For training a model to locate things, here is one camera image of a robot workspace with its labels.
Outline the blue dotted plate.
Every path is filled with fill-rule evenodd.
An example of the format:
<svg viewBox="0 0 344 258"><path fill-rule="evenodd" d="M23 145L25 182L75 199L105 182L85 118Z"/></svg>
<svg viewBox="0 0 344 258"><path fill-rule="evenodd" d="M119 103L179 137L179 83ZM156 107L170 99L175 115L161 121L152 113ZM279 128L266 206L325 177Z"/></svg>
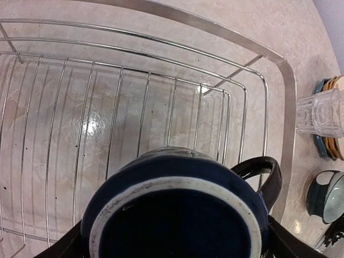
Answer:
<svg viewBox="0 0 344 258"><path fill-rule="evenodd" d="M318 93L322 92L322 90L323 90L325 84L326 84L328 81L330 81L330 78L324 78L324 79L322 79L322 80L316 85L316 87L315 87L313 93L314 93L314 94L318 94ZM320 155L321 157L323 157L324 159L329 159L330 156L328 155L328 152L327 152L327 149L326 149L326 147L325 147L325 144L324 144L324 141L323 141L322 137L315 134L315 135L313 136L313 138L314 138L315 146L316 146L316 148L317 148L317 150L318 150L318 152L319 152L319 155Z"/></svg>

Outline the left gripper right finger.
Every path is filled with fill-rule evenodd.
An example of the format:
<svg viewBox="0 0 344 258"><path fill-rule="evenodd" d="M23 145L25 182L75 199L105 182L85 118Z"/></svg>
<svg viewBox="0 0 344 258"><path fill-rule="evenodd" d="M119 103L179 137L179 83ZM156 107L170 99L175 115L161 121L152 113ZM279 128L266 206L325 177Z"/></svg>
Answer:
<svg viewBox="0 0 344 258"><path fill-rule="evenodd" d="M327 258L327 256L293 236L271 215L268 216L268 221L268 249L264 257Z"/></svg>

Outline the dark blue mug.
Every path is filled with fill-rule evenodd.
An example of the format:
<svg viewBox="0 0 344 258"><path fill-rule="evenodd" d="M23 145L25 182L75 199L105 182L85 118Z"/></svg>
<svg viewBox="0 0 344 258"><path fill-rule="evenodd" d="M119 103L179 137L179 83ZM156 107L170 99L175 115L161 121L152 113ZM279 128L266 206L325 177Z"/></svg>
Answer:
<svg viewBox="0 0 344 258"><path fill-rule="evenodd" d="M278 162L227 168L181 147L141 155L95 192L81 223L84 257L260 257L281 191Z"/></svg>

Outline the clear glass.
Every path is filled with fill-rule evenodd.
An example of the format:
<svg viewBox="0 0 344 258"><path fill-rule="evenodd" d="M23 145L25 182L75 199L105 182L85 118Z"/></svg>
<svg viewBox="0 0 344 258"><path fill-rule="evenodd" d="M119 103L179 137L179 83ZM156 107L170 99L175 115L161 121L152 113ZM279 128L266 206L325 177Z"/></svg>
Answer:
<svg viewBox="0 0 344 258"><path fill-rule="evenodd" d="M343 137L343 91L323 91L296 102L296 130L321 137Z"/></svg>

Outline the navy white bowl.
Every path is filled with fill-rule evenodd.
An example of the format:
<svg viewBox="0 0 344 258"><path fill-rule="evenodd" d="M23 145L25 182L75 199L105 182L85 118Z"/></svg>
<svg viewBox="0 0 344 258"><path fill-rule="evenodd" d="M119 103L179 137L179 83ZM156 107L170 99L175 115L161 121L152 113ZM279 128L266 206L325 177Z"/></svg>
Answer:
<svg viewBox="0 0 344 258"><path fill-rule="evenodd" d="M336 173L337 170L325 170L312 180L306 195L306 210L310 216L323 216L327 190Z"/></svg>

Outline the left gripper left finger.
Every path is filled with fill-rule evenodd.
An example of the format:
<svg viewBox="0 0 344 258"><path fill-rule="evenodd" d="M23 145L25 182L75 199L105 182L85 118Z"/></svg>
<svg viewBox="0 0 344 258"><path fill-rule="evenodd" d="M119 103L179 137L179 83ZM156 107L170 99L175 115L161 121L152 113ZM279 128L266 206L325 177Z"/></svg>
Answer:
<svg viewBox="0 0 344 258"><path fill-rule="evenodd" d="M35 257L91 257L89 239L92 222L82 219L60 240Z"/></svg>

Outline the cream bird pattern plate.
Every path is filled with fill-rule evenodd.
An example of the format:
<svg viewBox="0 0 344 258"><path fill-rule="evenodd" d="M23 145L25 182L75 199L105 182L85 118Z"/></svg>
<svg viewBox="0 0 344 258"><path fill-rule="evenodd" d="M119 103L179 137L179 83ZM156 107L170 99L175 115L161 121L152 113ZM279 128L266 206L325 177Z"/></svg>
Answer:
<svg viewBox="0 0 344 258"><path fill-rule="evenodd" d="M344 90L344 76L339 77L334 83L334 87L340 91Z"/></svg>

